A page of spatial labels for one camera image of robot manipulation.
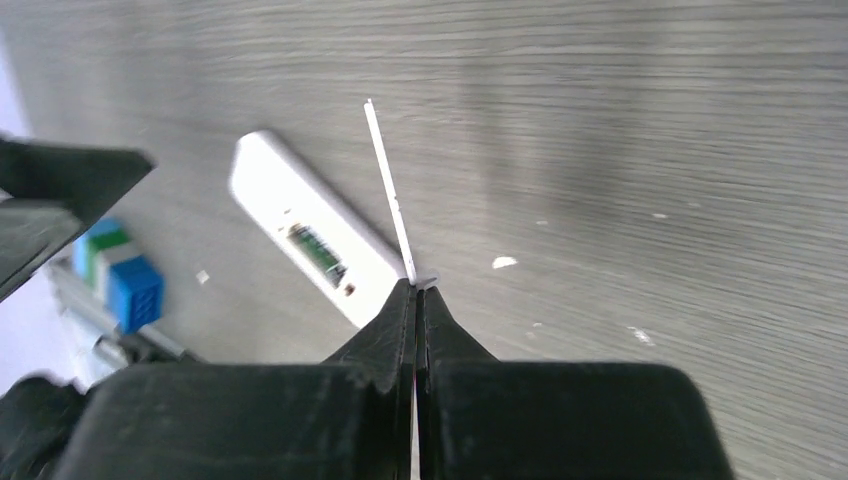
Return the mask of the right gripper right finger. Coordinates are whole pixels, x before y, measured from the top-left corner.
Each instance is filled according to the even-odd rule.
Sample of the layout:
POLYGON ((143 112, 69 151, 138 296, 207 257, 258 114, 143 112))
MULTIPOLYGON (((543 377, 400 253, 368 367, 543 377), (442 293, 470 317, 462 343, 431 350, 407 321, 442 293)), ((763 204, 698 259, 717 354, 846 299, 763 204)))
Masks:
POLYGON ((416 394, 425 479, 730 479, 695 383, 646 362, 506 361, 416 299, 416 394))

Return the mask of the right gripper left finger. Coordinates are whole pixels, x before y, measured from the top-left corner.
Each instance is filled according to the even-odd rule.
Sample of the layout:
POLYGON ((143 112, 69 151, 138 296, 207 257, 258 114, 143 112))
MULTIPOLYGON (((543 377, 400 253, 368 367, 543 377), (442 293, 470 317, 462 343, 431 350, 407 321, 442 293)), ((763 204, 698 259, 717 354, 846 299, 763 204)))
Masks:
POLYGON ((101 383, 58 479, 406 479, 415 291, 315 364, 137 365, 101 383))

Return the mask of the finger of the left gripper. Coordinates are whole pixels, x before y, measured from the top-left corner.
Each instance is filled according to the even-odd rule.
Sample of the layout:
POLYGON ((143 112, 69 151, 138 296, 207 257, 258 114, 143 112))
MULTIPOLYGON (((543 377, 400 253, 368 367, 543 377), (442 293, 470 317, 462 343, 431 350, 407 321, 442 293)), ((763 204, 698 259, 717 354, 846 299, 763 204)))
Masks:
POLYGON ((155 168, 142 151, 1 138, 1 298, 155 168))

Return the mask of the green battery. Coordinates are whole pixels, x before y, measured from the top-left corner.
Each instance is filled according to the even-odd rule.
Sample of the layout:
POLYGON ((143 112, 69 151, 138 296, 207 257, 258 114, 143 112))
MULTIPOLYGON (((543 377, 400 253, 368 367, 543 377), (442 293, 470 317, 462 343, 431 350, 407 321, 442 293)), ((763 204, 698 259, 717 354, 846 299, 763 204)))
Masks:
POLYGON ((287 238, 307 257, 333 288, 338 288, 347 272, 341 258, 310 226, 294 224, 287 238))

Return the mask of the white remote control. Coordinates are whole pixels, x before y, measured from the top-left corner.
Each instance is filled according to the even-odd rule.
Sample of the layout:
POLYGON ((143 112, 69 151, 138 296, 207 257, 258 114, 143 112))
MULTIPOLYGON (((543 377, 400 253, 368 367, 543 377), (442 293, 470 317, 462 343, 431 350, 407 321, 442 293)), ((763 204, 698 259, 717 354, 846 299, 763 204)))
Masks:
POLYGON ((273 132, 240 137, 229 190, 254 223, 355 327, 380 312, 406 273, 401 257, 308 163, 273 132), (310 226, 347 272, 333 288, 287 238, 294 224, 310 226))

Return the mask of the white battery cover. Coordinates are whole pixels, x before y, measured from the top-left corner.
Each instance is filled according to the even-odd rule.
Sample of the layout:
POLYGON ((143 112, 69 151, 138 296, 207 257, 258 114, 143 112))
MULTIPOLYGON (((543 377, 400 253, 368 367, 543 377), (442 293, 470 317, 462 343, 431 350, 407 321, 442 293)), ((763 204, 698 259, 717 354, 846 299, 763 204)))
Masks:
POLYGON ((398 200, 395 182, 392 177, 391 167, 389 165, 377 112, 371 98, 368 98, 363 104, 363 110, 372 139, 407 279, 410 281, 411 285, 421 291, 435 287, 440 279, 439 274, 435 271, 424 271, 421 273, 415 265, 411 243, 406 230, 402 208, 398 200))

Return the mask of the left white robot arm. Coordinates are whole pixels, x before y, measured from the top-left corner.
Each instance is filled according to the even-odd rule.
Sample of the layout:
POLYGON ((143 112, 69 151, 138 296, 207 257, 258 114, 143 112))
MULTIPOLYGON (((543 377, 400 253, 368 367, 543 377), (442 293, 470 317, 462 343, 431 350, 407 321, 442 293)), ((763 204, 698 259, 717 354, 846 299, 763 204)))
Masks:
MULTIPOLYGON (((1 142, 1 294, 8 297, 153 168, 134 149, 1 142)), ((5 479, 194 479, 173 442, 188 432, 180 380, 207 384, 210 365, 151 348, 91 394, 44 376, 1 399, 5 479)))

